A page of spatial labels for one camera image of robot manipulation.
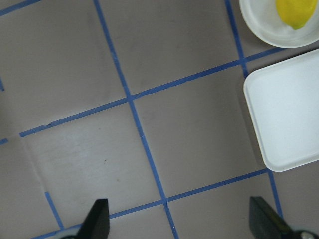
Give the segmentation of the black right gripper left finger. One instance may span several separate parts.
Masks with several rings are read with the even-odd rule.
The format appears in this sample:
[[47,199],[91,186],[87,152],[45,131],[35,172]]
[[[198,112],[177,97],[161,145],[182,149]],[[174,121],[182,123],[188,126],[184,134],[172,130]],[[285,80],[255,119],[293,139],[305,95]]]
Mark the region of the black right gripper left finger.
[[110,232],[110,215],[108,199],[97,199],[81,228],[77,239],[107,239]]

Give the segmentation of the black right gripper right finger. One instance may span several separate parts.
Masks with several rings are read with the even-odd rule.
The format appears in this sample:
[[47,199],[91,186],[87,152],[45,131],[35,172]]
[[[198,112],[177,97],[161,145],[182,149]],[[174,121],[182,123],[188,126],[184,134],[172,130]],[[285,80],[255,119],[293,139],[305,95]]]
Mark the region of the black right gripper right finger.
[[295,232],[260,196],[250,197],[249,228],[255,239],[295,239]]

